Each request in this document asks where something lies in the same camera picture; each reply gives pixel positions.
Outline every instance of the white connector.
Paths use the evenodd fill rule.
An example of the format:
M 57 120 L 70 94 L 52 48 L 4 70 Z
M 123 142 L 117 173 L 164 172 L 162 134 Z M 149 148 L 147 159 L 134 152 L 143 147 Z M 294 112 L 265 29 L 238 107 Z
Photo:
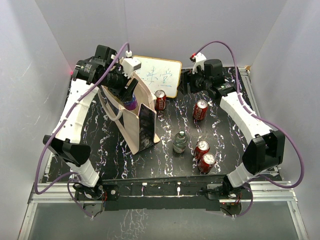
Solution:
M 132 51 L 125 51 L 125 56 L 127 58 L 131 58 L 132 57 Z
M 123 66 L 123 74 L 129 79 L 134 74 L 135 70 L 141 68 L 141 62 L 136 58 L 126 57 L 121 62 Z

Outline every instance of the whiteboard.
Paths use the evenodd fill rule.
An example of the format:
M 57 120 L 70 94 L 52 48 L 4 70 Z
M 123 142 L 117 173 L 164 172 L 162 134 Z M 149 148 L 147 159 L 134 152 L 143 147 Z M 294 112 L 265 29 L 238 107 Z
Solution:
M 177 96 L 182 63 L 179 61 L 134 56 L 141 62 L 141 68 L 135 73 L 148 86 L 151 93 L 163 90 L 168 98 Z

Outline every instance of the can lid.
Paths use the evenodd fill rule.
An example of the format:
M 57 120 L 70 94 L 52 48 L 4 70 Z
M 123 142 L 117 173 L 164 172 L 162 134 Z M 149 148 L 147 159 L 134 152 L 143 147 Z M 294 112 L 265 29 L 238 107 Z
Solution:
M 163 91 L 163 90 L 157 90 L 157 91 L 154 93 L 154 95 L 155 95 L 157 98 L 163 98 L 163 97 L 166 95 L 166 93 L 165 93 L 165 91 Z
M 213 165 L 216 162 L 215 155 L 213 155 L 211 152 L 205 153 L 202 157 L 203 157 L 203 161 L 206 164 Z
M 196 105 L 201 109 L 205 109 L 208 106 L 208 103 L 206 100 L 199 100 L 196 102 Z
M 206 140 L 198 141 L 197 146 L 202 151 L 206 151 L 206 150 L 208 150 L 210 148 L 209 147 L 209 143 Z

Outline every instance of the black marble surface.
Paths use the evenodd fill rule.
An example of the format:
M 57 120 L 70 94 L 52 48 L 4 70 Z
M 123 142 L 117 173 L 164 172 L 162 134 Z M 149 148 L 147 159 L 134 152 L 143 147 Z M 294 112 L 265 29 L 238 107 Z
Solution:
M 225 67 L 224 74 L 227 82 L 235 82 L 234 67 Z M 250 105 L 240 74 L 238 77 L 243 98 Z M 193 119 L 193 110 L 200 99 L 208 102 L 208 111 L 206 118 L 197 122 Z M 209 142 L 210 152 L 217 159 L 209 174 L 225 175 L 242 162 L 247 142 L 231 117 L 218 106 L 217 101 L 203 92 L 187 95 L 178 92 L 176 98 L 167 98 L 166 109 L 160 111 L 156 118 L 156 133 L 161 141 L 133 155 L 96 95 L 84 121 L 81 143 L 91 147 L 90 161 L 104 180 L 199 175 L 192 156 L 199 139 Z M 173 152 L 172 140 L 179 130 L 184 130 L 188 136 L 188 146 L 182 154 Z M 69 171 L 69 166 L 54 157 L 48 178 L 44 177 L 42 182 L 52 182 Z

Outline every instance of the bottle label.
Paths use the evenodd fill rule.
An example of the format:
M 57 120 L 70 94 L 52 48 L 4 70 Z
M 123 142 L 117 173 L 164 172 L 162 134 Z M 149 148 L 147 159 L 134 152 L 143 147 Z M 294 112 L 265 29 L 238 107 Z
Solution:
M 185 150 L 185 148 L 186 148 L 186 147 L 181 148 L 181 147 L 178 147 L 178 146 L 176 146 L 176 145 L 173 145 L 173 150 L 174 150 L 176 153 L 178 153 L 178 154 L 183 153 L 184 150 Z

